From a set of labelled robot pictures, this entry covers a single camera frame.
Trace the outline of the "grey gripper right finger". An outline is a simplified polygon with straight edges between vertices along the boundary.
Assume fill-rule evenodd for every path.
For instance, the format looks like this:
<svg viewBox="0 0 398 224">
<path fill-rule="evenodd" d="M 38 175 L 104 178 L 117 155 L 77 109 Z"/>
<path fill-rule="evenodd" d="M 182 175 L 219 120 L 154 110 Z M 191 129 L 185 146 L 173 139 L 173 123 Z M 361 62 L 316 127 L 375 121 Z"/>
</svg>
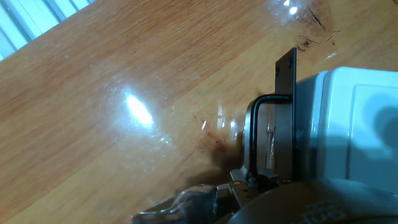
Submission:
<svg viewBox="0 0 398 224">
<path fill-rule="evenodd" d="M 272 169 L 257 170 L 257 189 L 260 192 L 266 192 L 279 186 L 278 175 L 274 174 Z"/>
</svg>

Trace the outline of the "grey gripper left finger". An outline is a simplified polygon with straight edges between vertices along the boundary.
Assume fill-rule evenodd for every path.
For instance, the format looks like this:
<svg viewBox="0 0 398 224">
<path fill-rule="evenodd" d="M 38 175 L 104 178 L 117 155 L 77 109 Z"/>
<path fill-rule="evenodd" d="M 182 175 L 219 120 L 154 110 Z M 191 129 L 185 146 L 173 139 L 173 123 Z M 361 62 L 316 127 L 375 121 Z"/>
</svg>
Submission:
<svg viewBox="0 0 398 224">
<path fill-rule="evenodd" d="M 226 184 L 199 184 L 132 216 L 133 224 L 227 223 L 258 196 L 255 173 L 230 172 Z"/>
</svg>

